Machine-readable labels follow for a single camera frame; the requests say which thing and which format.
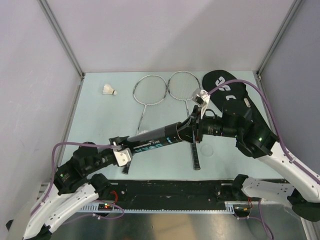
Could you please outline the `black shuttlecock tube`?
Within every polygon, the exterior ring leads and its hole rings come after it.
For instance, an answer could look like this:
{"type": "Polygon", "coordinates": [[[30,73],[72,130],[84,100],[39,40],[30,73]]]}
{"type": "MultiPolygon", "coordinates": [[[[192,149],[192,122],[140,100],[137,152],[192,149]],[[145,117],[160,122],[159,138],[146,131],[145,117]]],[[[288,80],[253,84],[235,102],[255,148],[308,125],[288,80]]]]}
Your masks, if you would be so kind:
{"type": "Polygon", "coordinates": [[[135,155],[180,143],[183,141],[178,133],[178,128],[181,124],[181,122],[176,122],[152,131],[128,137],[122,145],[129,148],[131,153],[135,155]]]}

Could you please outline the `clear tube lid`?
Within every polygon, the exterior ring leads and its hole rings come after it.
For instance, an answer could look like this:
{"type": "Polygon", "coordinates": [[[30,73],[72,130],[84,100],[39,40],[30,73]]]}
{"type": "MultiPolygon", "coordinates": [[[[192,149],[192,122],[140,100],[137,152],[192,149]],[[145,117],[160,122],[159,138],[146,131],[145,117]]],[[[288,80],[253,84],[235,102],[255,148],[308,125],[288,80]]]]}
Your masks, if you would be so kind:
{"type": "Polygon", "coordinates": [[[214,154],[213,147],[206,143],[201,146],[200,151],[205,157],[211,157],[214,154]]]}

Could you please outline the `white shuttlecock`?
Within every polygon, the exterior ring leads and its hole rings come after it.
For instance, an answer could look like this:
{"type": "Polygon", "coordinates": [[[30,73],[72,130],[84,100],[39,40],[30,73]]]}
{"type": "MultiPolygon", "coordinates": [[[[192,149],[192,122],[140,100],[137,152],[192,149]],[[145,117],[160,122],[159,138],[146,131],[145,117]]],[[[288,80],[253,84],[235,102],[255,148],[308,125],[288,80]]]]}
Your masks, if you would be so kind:
{"type": "Polygon", "coordinates": [[[115,89],[113,89],[113,87],[110,84],[105,84],[102,89],[102,94],[115,96],[118,94],[118,92],[115,89]]]}
{"type": "Polygon", "coordinates": [[[148,132],[149,132],[148,130],[143,130],[143,131],[139,132],[139,135],[145,134],[145,133],[148,133],[148,132]]]}

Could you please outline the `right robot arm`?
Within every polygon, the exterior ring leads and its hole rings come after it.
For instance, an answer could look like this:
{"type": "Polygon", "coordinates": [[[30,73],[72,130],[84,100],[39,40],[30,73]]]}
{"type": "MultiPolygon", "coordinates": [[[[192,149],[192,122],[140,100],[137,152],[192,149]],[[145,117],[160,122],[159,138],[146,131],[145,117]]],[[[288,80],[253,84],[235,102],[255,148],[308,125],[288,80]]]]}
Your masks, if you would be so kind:
{"type": "Polygon", "coordinates": [[[177,124],[177,134],[189,143],[199,143],[205,135],[235,138],[235,146],[242,154],[271,167],[287,183],[239,174],[231,187],[234,199],[265,199],[290,207],[308,221],[320,220],[320,176],[290,153],[267,125],[253,121],[249,107],[227,106],[219,117],[206,116],[201,107],[195,106],[192,114],[177,124]]]}

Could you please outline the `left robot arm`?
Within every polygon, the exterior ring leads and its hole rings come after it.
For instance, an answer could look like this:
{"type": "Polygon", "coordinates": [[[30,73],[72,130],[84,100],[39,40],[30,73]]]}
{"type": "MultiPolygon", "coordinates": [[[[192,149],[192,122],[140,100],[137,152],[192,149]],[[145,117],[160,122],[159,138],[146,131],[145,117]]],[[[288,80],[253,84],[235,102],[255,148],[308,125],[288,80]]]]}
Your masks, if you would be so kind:
{"type": "Polygon", "coordinates": [[[70,142],[77,146],[72,157],[53,167],[50,183],[31,208],[19,240],[49,240],[52,234],[80,208],[96,200],[107,200],[110,181],[98,171],[110,165],[123,167],[133,158],[133,150],[117,137],[110,145],[70,142]]]}

